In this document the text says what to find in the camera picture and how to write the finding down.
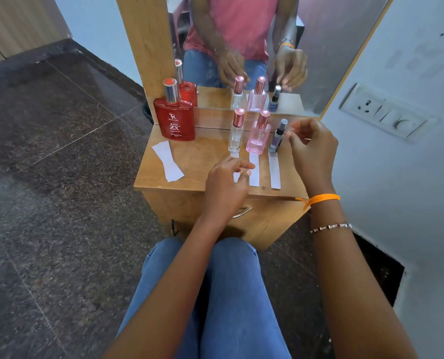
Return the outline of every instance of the drawer handle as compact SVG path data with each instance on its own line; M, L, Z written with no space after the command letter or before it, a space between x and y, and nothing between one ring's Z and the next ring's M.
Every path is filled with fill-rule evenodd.
M247 214L247 213L248 213L249 211L251 211L252 209L253 209L252 207L241 208L241 209L239 210L239 212L238 212L236 215L234 215L234 216L232 217L232 219L239 218L239 217L241 217L242 215Z

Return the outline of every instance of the blue jeans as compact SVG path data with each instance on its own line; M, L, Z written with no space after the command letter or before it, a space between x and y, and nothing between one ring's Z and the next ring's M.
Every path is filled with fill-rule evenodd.
M248 59L244 69L250 78L250 82L244 86L246 90L253 90L259 77L267 77L267 66L262 60ZM220 81L217 63L206 53L195 49L185 51L183 56L183 78L198 86L225 88Z
M171 264L183 242L155 245L119 332ZM177 359L290 358L265 289L255 249L238 238L215 244Z

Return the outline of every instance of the mirror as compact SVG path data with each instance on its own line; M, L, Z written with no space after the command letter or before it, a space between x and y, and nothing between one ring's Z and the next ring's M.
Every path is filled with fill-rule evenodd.
M167 0L178 76L199 108L318 117L386 2Z

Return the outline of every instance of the granite floor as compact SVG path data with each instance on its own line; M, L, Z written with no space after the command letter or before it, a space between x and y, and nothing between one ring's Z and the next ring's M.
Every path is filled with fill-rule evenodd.
M76 50L0 67L0 358L97 358L165 237L133 191L143 93ZM302 217L260 254L294 358L331 356Z

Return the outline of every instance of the perfume bottle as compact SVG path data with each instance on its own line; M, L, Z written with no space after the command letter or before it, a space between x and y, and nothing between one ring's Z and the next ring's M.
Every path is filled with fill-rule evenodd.
M229 137L230 152L240 151L240 142L242 142L244 116L245 116L245 110L243 108L237 108L233 112L233 123L232 127L230 128L230 137Z
M255 89L250 91L249 100L247 101L247 110L259 112L264 109L267 94L265 93L265 77L257 78Z
M279 98L281 91L282 91L281 86L275 86L275 91L274 95L272 96L272 100L268 103L268 110L270 112L277 112L277 108L279 108Z
M285 127L287 126L288 122L289 121L287 121L285 118L280 121L279 128L277 128L275 131L272 138L272 143L268 147L269 152L277 152L279 150L279 146L283 140L283 132L285 131Z
M175 60L175 73L177 75L177 83L179 84L179 96L181 100L192 103L197 107L197 86L194 83L185 82L183 80L182 60Z
M154 99L162 136L176 141L192 141L195 139L192 103L179 98L179 86L175 79L164 79L163 87L165 97Z
M235 85L233 86L232 90L230 109L242 108L244 80L245 78L242 76L235 77Z
M246 150L260 155L265 148L268 136L270 135L270 125L268 119L270 118L270 112L263 110L258 116L258 120L252 125L250 130L249 141L247 142Z

